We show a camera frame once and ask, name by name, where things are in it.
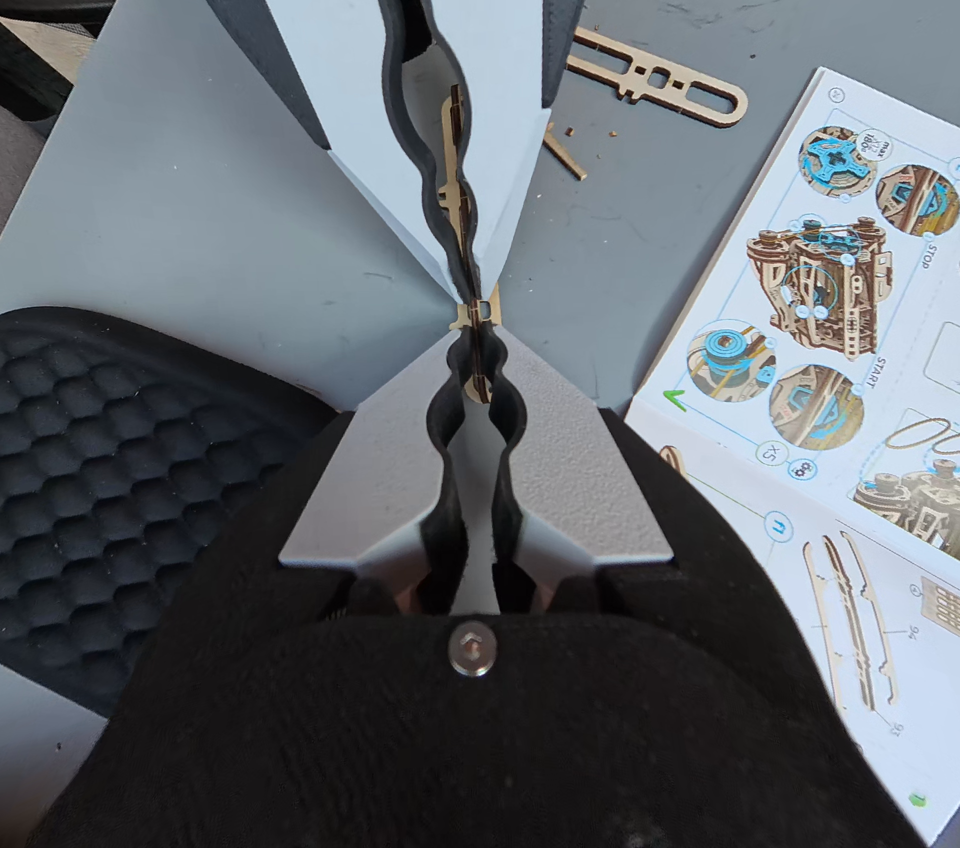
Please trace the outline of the black honeycomb cushion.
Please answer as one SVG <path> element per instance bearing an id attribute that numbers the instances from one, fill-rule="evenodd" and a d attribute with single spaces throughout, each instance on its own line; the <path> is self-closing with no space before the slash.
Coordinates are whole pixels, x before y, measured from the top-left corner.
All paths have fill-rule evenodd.
<path id="1" fill-rule="evenodd" d="M 336 416 L 123 319 L 3 313 L 2 666 L 109 717 L 200 554 Z"/>

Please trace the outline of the small wooden stick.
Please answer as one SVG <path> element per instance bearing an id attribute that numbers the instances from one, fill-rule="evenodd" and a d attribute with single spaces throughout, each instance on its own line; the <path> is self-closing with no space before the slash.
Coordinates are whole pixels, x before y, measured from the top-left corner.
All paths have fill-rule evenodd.
<path id="1" fill-rule="evenodd" d="M 583 182 L 588 172 L 582 168 L 582 165 L 570 154 L 569 149 L 564 146 L 558 137 L 554 134 L 554 122 L 549 121 L 544 131 L 542 144 L 551 156 L 560 163 L 564 169 L 569 172 L 578 182 Z"/>

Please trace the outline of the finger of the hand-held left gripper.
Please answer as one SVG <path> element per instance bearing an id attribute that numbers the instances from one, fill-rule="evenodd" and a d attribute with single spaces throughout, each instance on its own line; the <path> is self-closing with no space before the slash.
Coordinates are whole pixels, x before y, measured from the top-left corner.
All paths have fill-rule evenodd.
<path id="1" fill-rule="evenodd" d="M 426 271 L 453 298 L 469 298 L 436 161 L 403 97 L 400 0 L 265 2 L 331 159 Z"/>
<path id="2" fill-rule="evenodd" d="M 427 0 L 466 101 L 461 173 L 475 208 L 481 288 L 498 281 L 542 147 L 544 0 Z"/>

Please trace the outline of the slotted wooden model strip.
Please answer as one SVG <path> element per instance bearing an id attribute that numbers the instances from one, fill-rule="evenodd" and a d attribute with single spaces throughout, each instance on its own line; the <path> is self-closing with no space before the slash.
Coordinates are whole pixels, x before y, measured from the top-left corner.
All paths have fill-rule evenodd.
<path id="1" fill-rule="evenodd" d="M 448 158 L 450 157 L 450 96 L 442 104 L 440 114 L 441 114 L 442 148 L 443 148 L 443 159 L 444 159 L 443 162 L 445 167 L 445 173 L 447 173 Z M 451 194 L 452 194 L 452 184 L 448 182 L 448 174 L 446 174 L 445 183 L 438 189 L 438 202 L 440 207 L 446 213 L 448 220 L 457 236 L 457 230 L 455 229 L 454 224 L 451 223 L 451 219 L 450 219 L 450 204 L 452 201 L 453 202 L 455 201 L 455 198 L 452 198 Z M 488 299 L 486 299 L 486 301 L 484 300 L 479 301 L 479 305 L 480 305 L 480 312 L 481 312 L 481 318 L 482 318 L 481 326 L 486 323 L 490 323 L 492 325 L 502 324 L 499 284 L 494 285 L 493 290 L 491 291 L 491 294 L 489 295 Z M 470 341 L 472 341 L 471 323 L 470 323 L 469 315 L 467 312 L 467 303 L 466 302 L 459 303 L 457 305 L 457 309 L 458 309 L 457 320 L 451 325 L 451 328 L 452 329 L 468 329 Z M 471 357 L 473 362 L 472 376 L 471 376 L 472 379 L 471 381 L 466 383 L 466 385 L 464 386 L 464 390 L 469 398 L 472 398 L 475 402 L 480 404 L 480 402 L 476 399 L 476 391 L 474 389 L 474 351 L 472 351 Z M 493 387 L 492 387 L 492 384 L 488 381 L 487 377 L 486 377 L 486 387 L 489 395 L 489 402 L 487 403 L 488 405 L 491 402 Z"/>

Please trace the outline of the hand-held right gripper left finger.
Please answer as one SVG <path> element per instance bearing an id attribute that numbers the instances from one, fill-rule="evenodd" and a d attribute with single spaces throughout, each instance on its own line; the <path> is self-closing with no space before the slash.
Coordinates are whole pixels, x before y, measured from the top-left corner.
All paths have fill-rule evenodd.
<path id="1" fill-rule="evenodd" d="M 449 613 L 469 554 L 450 442 L 465 420 L 473 335 L 452 329 L 366 398 L 279 555 L 346 570 Z"/>

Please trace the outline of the thin dark-edged wooden model part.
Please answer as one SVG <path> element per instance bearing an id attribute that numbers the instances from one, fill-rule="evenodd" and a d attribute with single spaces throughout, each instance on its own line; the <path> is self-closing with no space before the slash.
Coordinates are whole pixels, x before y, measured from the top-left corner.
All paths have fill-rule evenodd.
<path id="1" fill-rule="evenodd" d="M 463 109 L 459 84 L 453 84 L 450 87 L 449 120 L 450 152 L 449 157 L 447 158 L 446 174 L 447 182 L 452 185 L 451 197 L 455 198 L 455 201 L 452 201 L 450 204 L 449 215 L 451 223 L 454 224 L 454 227 L 457 231 L 458 244 L 462 259 L 465 263 L 467 263 L 468 259 L 466 242 L 469 231 L 471 209 L 469 197 L 464 194 L 464 190 L 458 176 L 459 151 L 463 134 Z M 490 401 L 490 395 L 487 387 L 486 375 L 482 371 L 481 352 L 479 350 L 479 328 L 482 322 L 479 302 L 476 299 L 468 301 L 466 303 L 466 311 L 470 323 L 471 343 L 473 350 L 473 387 L 476 391 L 476 400 L 480 404 L 486 405 Z"/>

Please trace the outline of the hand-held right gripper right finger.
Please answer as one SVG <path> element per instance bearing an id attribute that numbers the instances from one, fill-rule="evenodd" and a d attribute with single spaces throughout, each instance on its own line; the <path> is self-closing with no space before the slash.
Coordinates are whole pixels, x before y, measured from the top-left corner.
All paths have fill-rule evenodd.
<path id="1" fill-rule="evenodd" d="M 528 612 L 538 589 L 673 550 L 597 405 L 503 327 L 482 330 L 489 420 L 504 438 L 491 507 L 494 590 Z"/>

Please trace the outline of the model instruction booklet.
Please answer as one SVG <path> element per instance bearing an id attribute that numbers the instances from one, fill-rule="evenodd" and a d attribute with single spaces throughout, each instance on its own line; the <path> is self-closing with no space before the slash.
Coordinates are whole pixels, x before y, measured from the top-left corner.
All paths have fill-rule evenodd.
<path id="1" fill-rule="evenodd" d="M 929 846 L 958 838 L 958 140 L 816 69 L 626 415 L 763 565 Z"/>

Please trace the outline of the slotted wooden part with tabs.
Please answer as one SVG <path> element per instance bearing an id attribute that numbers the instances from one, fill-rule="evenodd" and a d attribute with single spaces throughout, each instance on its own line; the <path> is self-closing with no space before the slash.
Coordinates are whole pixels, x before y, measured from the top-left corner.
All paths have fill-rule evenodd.
<path id="1" fill-rule="evenodd" d="M 614 70 L 575 54 L 566 62 L 571 73 L 612 88 L 621 100 L 650 101 L 720 129 L 738 124 L 746 115 L 749 100 L 739 86 L 584 27 L 575 29 L 573 42 L 625 65 Z"/>

